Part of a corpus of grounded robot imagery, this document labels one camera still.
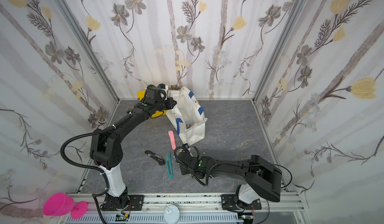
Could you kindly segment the teal art knife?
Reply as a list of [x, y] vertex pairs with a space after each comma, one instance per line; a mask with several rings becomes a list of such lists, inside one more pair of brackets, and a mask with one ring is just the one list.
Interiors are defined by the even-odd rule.
[[173, 168], [172, 168], [172, 160], [171, 160], [171, 153], [167, 152], [165, 154], [165, 163], [167, 168], [167, 174], [169, 178], [173, 178]]

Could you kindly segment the pink art knife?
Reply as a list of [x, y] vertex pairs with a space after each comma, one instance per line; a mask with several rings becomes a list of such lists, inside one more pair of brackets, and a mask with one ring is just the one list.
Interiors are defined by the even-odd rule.
[[172, 149], [175, 150], [177, 148], [175, 134], [174, 134], [174, 132], [172, 130], [169, 130], [168, 131], [168, 135], [169, 135], [169, 138], [170, 138]]

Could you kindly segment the white tote pouch blue handles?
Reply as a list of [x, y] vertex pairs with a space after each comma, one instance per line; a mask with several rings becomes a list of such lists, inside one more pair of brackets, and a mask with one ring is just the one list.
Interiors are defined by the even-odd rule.
[[194, 93], [184, 86], [180, 90], [169, 90], [168, 96], [177, 104], [166, 116], [181, 141], [193, 145], [204, 139], [207, 118]]

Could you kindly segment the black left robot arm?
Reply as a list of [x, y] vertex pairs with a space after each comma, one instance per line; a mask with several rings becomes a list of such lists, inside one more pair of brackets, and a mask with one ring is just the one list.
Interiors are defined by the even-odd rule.
[[147, 86], [139, 103], [129, 109], [127, 115], [113, 124], [110, 130], [104, 129], [100, 134], [97, 134], [99, 129], [94, 131], [90, 157], [102, 170], [101, 175], [107, 178], [107, 198], [122, 198], [126, 191], [120, 169], [123, 159], [121, 143], [124, 138], [141, 123], [152, 118], [156, 112], [171, 110], [177, 104], [173, 98], [167, 97], [167, 91], [168, 86], [165, 84]]

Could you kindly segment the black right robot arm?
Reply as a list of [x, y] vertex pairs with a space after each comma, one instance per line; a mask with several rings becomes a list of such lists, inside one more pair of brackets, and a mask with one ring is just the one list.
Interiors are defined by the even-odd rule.
[[226, 161], [210, 156], [191, 156], [189, 150], [174, 150], [176, 163], [183, 176], [191, 175], [200, 185], [209, 185], [209, 178], [224, 177], [245, 181], [256, 194], [270, 202], [281, 200], [282, 171], [258, 155], [250, 159]]

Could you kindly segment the black art knife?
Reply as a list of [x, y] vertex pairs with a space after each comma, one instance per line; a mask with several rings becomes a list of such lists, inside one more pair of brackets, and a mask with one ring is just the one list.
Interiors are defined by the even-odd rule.
[[153, 160], [155, 160], [159, 165], [165, 165], [165, 160], [160, 155], [158, 155], [158, 154], [156, 154], [150, 150], [146, 150], [145, 154], [148, 155]]

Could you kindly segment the yellow storage box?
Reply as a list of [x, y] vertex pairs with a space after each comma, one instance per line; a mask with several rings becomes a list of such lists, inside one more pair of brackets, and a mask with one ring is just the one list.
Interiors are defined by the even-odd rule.
[[[146, 91], [145, 90], [142, 90], [142, 91], [139, 91], [137, 93], [137, 100], [142, 103], [142, 104], [146, 104], [146, 105], [151, 105], [151, 103], [147, 103], [147, 100], [145, 99], [145, 94], [146, 94]], [[166, 115], [166, 110], [164, 111], [156, 111], [152, 116], [151, 116], [151, 119], [156, 119], [156, 118], [159, 118], [161, 116], [165, 116]]]

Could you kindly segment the white round device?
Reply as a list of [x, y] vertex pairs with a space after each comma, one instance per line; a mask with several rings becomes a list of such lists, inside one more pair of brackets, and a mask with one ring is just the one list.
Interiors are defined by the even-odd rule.
[[180, 220], [180, 210], [175, 205], [166, 207], [164, 211], [164, 220], [167, 224], [177, 224]]

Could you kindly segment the pink plastic goblet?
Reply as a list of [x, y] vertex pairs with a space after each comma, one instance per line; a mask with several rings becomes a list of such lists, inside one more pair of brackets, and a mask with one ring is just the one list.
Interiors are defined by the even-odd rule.
[[71, 218], [79, 219], [88, 210], [88, 203], [81, 201], [75, 203], [74, 199], [64, 193], [56, 193], [51, 196], [43, 206], [43, 214], [50, 217], [61, 217], [70, 214]]

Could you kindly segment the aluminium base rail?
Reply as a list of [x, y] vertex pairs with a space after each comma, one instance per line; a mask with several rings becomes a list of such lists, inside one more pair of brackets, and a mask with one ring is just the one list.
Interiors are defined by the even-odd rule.
[[170, 206], [180, 211], [179, 224], [308, 224], [297, 193], [283, 192], [278, 203], [257, 198], [252, 204], [235, 202], [233, 193], [133, 194], [123, 212], [103, 211], [108, 224], [164, 224]]

